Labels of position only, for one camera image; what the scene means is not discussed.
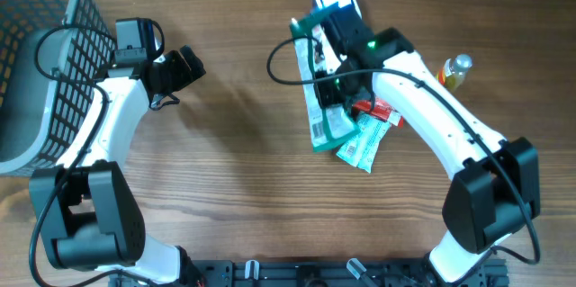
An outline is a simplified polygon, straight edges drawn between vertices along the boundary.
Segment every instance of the wooden table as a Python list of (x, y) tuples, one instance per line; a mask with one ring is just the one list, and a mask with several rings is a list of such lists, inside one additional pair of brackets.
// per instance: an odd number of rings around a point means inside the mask
[[(470, 111), (538, 148), (543, 249), (539, 266), (510, 259), (515, 286), (576, 278), (576, 0), (359, 0), (379, 31), (401, 30), (436, 72), (467, 52), (475, 66), (456, 93)], [(190, 44), (208, 74), (149, 112), (125, 175), (147, 231), (193, 259), (365, 259), (423, 256), (446, 231), (449, 181), (410, 128), (384, 138), (373, 173), (313, 154), (302, 89), (272, 82), (266, 58), (311, 0), (96, 0), (117, 18), (159, 21), (168, 49)], [(275, 72), (297, 78), (292, 48)], [(35, 221), (26, 178), (0, 178), (0, 285), (30, 286)], [(523, 230), (505, 243), (531, 256)], [(91, 274), (40, 270), (55, 284)]]

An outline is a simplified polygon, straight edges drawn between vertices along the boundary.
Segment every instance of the green and white package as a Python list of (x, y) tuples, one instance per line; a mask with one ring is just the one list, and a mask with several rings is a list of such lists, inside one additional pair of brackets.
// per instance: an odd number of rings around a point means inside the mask
[(370, 174), (380, 141), (391, 125), (387, 121), (376, 120), (364, 112), (360, 113), (356, 123), (360, 126), (360, 134), (346, 142), (336, 155), (349, 165)]
[[(319, 22), (316, 22), (317, 17), (318, 15), (313, 13), (299, 22), (292, 22), (292, 35), (294, 37), (302, 35), (314, 36), (322, 42), (324, 55), (327, 56), (331, 54), (334, 56), (334, 52), (331, 50), (324, 31), (318, 25)], [(298, 59), (298, 67), (302, 80), (312, 79), (311, 70), (316, 72), (316, 70), (326, 70), (327, 67), (333, 70), (338, 68), (338, 66), (327, 66), (325, 59), (317, 63), (314, 58), (314, 43), (312, 43), (312, 40), (297, 40), (294, 42), (294, 47), (296, 49), (296, 58)], [(342, 106), (321, 109), (318, 99), (316, 98), (314, 85), (304, 85), (303, 89), (314, 152), (336, 148), (360, 132), (354, 120), (347, 115)]]

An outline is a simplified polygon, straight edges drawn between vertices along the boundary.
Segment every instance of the barcode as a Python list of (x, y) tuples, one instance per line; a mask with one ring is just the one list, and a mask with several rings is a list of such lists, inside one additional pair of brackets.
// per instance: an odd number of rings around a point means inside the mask
[(349, 157), (353, 156), (353, 155), (354, 155), (354, 152), (356, 152), (356, 146), (349, 146), (349, 147), (346, 149), (346, 155), (349, 156)]
[(324, 136), (324, 128), (322, 127), (322, 122), (312, 124), (312, 134), (314, 134), (315, 139), (319, 139)]

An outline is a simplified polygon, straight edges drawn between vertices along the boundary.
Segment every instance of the teal basket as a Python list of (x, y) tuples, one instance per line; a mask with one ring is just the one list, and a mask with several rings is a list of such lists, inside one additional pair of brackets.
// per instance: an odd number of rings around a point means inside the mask
[[(54, 166), (71, 145), (93, 89), (50, 81), (34, 66), (42, 35), (65, 23), (109, 33), (94, 0), (0, 0), (0, 174), (29, 176)], [(113, 41), (84, 30), (59, 31), (40, 49), (44, 70), (91, 79), (110, 60)]]

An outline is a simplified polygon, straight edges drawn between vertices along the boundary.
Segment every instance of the wooden tabletop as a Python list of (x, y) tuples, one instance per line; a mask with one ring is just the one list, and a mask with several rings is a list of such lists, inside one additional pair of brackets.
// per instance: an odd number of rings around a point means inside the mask
[[(272, 82), (270, 50), (290, 36), (311, 0), (96, 0), (115, 19), (148, 17), (168, 49), (190, 44), (207, 76), (178, 106), (140, 122), (125, 176), (147, 231), (192, 259), (261, 261), (420, 257), (444, 235), (450, 184), (410, 127), (384, 138), (371, 175), (314, 154), (302, 89)], [(538, 266), (508, 259), (515, 286), (573, 286), (576, 279), (576, 0), (359, 0), (375, 31), (394, 26), (432, 72), (469, 53), (456, 97), (507, 138), (538, 148), (543, 250)], [(298, 78), (293, 48), (274, 61)], [(0, 178), (0, 285), (31, 286), (35, 221), (26, 178)], [(505, 246), (531, 255), (525, 230)], [(93, 274), (40, 271), (68, 285)]]

